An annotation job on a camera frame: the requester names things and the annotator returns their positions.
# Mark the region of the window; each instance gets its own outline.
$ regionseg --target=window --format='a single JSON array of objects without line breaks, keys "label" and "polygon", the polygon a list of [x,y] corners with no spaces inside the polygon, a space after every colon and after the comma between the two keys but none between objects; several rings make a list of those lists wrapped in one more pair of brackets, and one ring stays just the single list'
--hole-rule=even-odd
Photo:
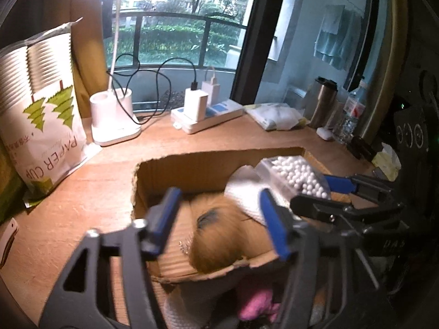
[{"label": "window", "polygon": [[[113,15],[115,2],[112,1]],[[142,65],[157,65],[179,56],[190,59],[199,68],[236,70],[239,45],[251,10],[248,4],[252,2],[122,0],[118,54],[134,54]],[[112,58],[112,35],[104,33],[108,65]],[[132,64],[131,57],[121,58],[117,67]]]}]

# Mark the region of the brown plush toy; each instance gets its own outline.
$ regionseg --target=brown plush toy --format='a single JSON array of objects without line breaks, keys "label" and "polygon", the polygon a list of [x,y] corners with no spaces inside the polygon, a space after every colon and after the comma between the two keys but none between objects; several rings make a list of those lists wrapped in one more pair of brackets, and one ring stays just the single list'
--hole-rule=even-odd
[{"label": "brown plush toy", "polygon": [[242,258],[241,209],[222,194],[199,195],[190,202],[194,237],[189,261],[200,273],[211,273]]}]

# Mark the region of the plastic bag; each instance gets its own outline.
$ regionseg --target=plastic bag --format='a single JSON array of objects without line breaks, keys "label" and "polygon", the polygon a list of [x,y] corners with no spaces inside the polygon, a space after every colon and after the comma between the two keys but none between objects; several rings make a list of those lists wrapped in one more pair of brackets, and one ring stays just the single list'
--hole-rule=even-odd
[{"label": "plastic bag", "polygon": [[288,104],[269,103],[248,105],[245,111],[265,131],[288,131],[297,126],[303,116]]},{"label": "plastic bag", "polygon": [[258,175],[285,199],[298,194],[331,199],[324,175],[302,156],[265,158],[255,168]]},{"label": "plastic bag", "polygon": [[0,136],[32,197],[48,194],[100,150],[87,143],[76,102],[72,25],[0,51]]}]

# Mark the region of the screw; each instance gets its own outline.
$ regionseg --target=screw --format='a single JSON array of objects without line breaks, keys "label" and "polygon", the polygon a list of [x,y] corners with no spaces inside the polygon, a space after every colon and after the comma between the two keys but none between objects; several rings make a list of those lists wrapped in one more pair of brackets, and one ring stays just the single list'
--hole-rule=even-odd
[{"label": "screw", "polygon": [[85,232],[86,236],[91,238],[99,237],[99,232],[96,229],[90,229]]},{"label": "screw", "polygon": [[145,219],[135,219],[133,220],[133,227],[136,229],[143,229],[146,227]]}]

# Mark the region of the black cable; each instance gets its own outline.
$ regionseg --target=black cable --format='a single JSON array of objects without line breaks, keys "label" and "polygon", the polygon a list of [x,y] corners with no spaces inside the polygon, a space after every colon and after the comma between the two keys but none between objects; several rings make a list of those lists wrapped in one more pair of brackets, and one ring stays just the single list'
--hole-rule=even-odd
[{"label": "black cable", "polygon": [[[130,73],[130,74],[123,74],[123,73],[119,73],[119,72],[114,72],[113,75],[111,75],[111,73],[110,73],[109,71],[107,71],[107,74],[110,75],[110,76],[112,77],[112,83],[111,83],[111,84],[112,84],[113,92],[115,93],[116,99],[117,99],[117,101],[118,101],[118,103],[119,103],[119,106],[122,108],[122,110],[125,112],[125,114],[126,114],[126,115],[127,115],[127,116],[128,116],[128,117],[129,117],[134,123],[135,123],[135,124],[137,124],[137,125],[145,125],[145,124],[148,123],[153,117],[157,117],[157,116],[161,116],[161,115],[163,115],[164,112],[166,111],[166,109],[167,109],[168,106],[169,106],[169,103],[170,103],[170,100],[171,100],[171,95],[172,95],[172,83],[171,83],[171,80],[170,80],[165,74],[160,73],[160,69],[163,68],[163,66],[164,66],[166,63],[170,62],[171,60],[177,60],[177,59],[179,59],[179,60],[184,60],[184,61],[187,61],[188,63],[190,63],[190,64],[192,65],[192,68],[194,69],[194,81],[192,82],[192,84],[191,84],[191,86],[190,86],[190,89],[191,89],[191,90],[196,90],[196,89],[198,88],[198,83],[197,83],[197,70],[196,70],[196,67],[195,67],[194,63],[192,63],[189,59],[186,59],[186,58],[179,58],[179,57],[170,58],[170,59],[164,61],[164,62],[160,65],[160,67],[157,69],[157,71],[155,71],[155,70],[150,70],[150,69],[143,69],[143,70],[140,70],[140,61],[139,61],[139,59],[138,59],[137,57],[135,57],[135,56],[134,56],[133,54],[131,54],[131,53],[122,53],[122,54],[120,54],[120,55],[116,58],[116,63],[117,63],[117,61],[119,60],[119,58],[120,58],[120,57],[123,57],[123,56],[131,56],[131,57],[133,57],[133,60],[135,59],[135,60],[137,61],[137,69],[136,69],[133,73]],[[154,112],[153,112],[152,115],[150,115],[149,117],[147,117],[146,120],[143,119],[141,122],[137,122],[137,121],[135,121],[135,120],[131,117],[130,113],[128,113],[128,111],[125,110],[125,108],[123,107],[123,105],[122,105],[120,99],[117,97],[116,88],[115,88],[114,83],[115,83],[115,82],[117,83],[117,85],[119,86],[119,88],[122,90],[122,94],[123,94],[123,96],[126,97],[126,94],[128,93],[128,88],[129,88],[129,85],[130,85],[130,82],[131,82],[132,78],[133,78],[137,73],[142,72],[142,71],[155,73],[155,86],[156,86],[157,103],[156,103],[156,107],[155,107],[155,110],[154,110]],[[115,78],[116,75],[118,75],[118,76],[128,76],[128,77],[129,77],[128,82],[127,82],[127,84],[126,84],[126,88],[125,88],[125,90],[123,89],[123,87],[122,87],[122,85],[119,83],[119,81]],[[170,86],[170,88],[169,88],[168,100],[166,101],[165,107],[163,108],[163,111],[162,111],[161,113],[157,114],[157,111],[159,110],[159,102],[160,102],[160,93],[159,93],[159,75],[161,75],[161,76],[163,76],[164,78],[166,78],[166,80],[169,82],[169,86]]]},{"label": "black cable", "polygon": [[[160,73],[160,69],[163,68],[163,66],[170,62],[171,60],[184,60],[188,63],[190,63],[190,65],[192,65],[192,68],[194,69],[194,81],[192,82],[192,84],[190,85],[190,89],[191,90],[197,90],[198,89],[198,83],[197,83],[197,69],[195,68],[194,63],[192,63],[190,60],[188,60],[187,58],[179,58],[179,57],[175,57],[175,58],[169,58],[168,60],[165,60],[157,69],[157,74],[155,75],[155,87],[158,90],[159,89],[159,74]],[[168,100],[166,101],[165,107],[163,108],[163,111],[158,114],[157,116],[161,116],[163,115],[163,113],[166,111],[167,107],[169,106],[169,103],[171,101],[171,91],[169,92],[168,95]]]}]

